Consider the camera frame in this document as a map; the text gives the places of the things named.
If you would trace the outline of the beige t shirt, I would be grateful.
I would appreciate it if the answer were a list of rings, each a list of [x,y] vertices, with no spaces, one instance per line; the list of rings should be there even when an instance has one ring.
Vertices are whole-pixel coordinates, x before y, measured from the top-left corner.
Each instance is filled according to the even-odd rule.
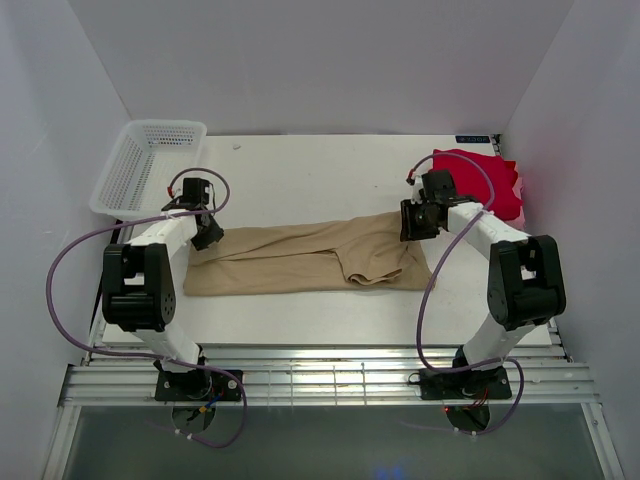
[[[400,240],[398,212],[344,221],[229,229],[193,249],[187,296],[395,289],[421,291],[432,277],[418,242]]]

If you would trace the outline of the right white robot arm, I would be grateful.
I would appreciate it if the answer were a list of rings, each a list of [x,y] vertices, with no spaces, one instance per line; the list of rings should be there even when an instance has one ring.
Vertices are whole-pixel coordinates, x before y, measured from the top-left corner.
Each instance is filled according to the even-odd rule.
[[[488,261],[488,315],[456,351],[450,367],[425,366],[414,385],[423,400],[506,400],[512,391],[504,363],[535,328],[564,312],[566,294],[556,241],[530,236],[458,193],[446,170],[422,175],[417,196],[401,203],[403,242],[440,232],[467,241]]]

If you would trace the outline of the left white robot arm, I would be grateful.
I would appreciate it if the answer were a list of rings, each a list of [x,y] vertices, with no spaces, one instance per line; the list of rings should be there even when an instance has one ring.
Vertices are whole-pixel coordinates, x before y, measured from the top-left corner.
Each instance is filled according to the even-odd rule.
[[[209,212],[214,206],[211,182],[187,177],[159,221],[103,254],[105,321],[142,340],[154,355],[161,384],[192,400],[209,396],[212,376],[200,367],[202,348],[174,321],[177,296],[171,259],[185,246],[201,251],[223,238],[224,230]]]

